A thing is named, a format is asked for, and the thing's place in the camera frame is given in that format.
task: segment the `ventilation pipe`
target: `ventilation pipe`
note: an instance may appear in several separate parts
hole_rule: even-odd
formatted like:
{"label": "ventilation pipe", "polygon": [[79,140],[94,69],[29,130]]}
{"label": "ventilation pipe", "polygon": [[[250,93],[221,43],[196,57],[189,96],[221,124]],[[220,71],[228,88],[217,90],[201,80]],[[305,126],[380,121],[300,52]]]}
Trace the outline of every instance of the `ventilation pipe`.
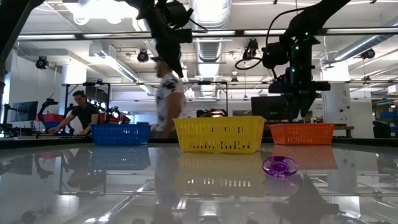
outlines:
{"label": "ventilation pipe", "polygon": [[[398,26],[398,17],[395,19],[385,23],[382,25],[383,27],[397,27]],[[359,55],[360,53],[364,52],[365,50],[369,50],[372,47],[390,39],[391,37],[395,36],[394,34],[387,34],[387,35],[373,35],[373,36],[365,36],[356,42],[352,43],[348,47],[343,50],[338,51],[334,58],[335,61],[345,61],[352,57]]]}
{"label": "ventilation pipe", "polygon": [[[190,6],[194,10],[192,19],[203,27],[211,30],[224,29],[231,16],[232,0],[191,0]],[[200,38],[211,42],[195,43],[198,62],[198,74],[213,81],[220,70],[223,52],[222,38]],[[215,85],[201,86],[203,96],[212,96]]]}

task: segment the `man in black shirt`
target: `man in black shirt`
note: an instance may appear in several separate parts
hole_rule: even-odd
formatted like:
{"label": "man in black shirt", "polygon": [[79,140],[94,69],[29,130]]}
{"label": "man in black shirt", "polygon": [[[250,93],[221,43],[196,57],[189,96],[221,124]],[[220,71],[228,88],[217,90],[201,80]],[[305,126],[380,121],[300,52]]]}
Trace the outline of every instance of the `man in black shirt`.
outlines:
{"label": "man in black shirt", "polygon": [[73,98],[75,99],[78,106],[74,107],[71,114],[64,119],[56,128],[50,129],[50,133],[56,133],[59,129],[64,128],[69,122],[76,118],[79,118],[81,126],[83,128],[79,135],[86,135],[91,133],[90,124],[96,124],[98,122],[99,111],[87,103],[87,96],[84,91],[76,91],[73,93]]}

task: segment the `patterned shirt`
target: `patterned shirt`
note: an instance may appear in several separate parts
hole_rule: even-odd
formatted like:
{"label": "patterned shirt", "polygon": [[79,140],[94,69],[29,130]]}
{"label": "patterned shirt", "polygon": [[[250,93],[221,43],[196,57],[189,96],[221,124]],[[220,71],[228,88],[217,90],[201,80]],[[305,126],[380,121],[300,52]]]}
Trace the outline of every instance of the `patterned shirt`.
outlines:
{"label": "patterned shirt", "polygon": [[[167,112],[169,110],[167,105],[167,97],[171,93],[182,93],[184,94],[184,85],[176,78],[173,74],[168,74],[162,78],[160,82],[159,89],[156,93],[156,110],[157,110],[157,123],[159,125],[159,130],[163,131],[166,122]],[[181,98],[180,102],[181,113],[185,107],[185,96]]]}

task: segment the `purple ring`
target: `purple ring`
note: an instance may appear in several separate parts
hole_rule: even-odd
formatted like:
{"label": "purple ring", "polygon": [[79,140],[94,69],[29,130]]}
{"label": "purple ring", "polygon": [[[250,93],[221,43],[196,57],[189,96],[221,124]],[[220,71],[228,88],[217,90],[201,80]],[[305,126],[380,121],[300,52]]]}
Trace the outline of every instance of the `purple ring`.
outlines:
{"label": "purple ring", "polygon": [[299,165],[285,156],[271,156],[262,162],[262,169],[274,177],[288,177],[298,171]]}

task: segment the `man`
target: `man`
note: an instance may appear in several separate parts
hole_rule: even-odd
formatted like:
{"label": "man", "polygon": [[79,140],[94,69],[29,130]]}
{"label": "man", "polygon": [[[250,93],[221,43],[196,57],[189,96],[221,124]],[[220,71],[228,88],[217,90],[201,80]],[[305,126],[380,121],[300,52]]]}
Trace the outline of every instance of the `man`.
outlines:
{"label": "man", "polygon": [[65,118],[56,128],[51,128],[50,133],[56,133],[59,129],[64,128],[69,122],[76,118],[79,118],[82,131],[78,135],[87,135],[91,133],[90,124],[96,124],[98,122],[99,111],[94,105],[87,103],[87,96],[84,91],[76,91],[73,93],[78,106],[72,109],[71,114]]}
{"label": "man", "polygon": [[161,78],[156,93],[156,109],[160,133],[155,138],[172,137],[174,118],[178,118],[185,106],[183,83],[173,75],[172,69],[161,57],[154,57],[157,77]]}

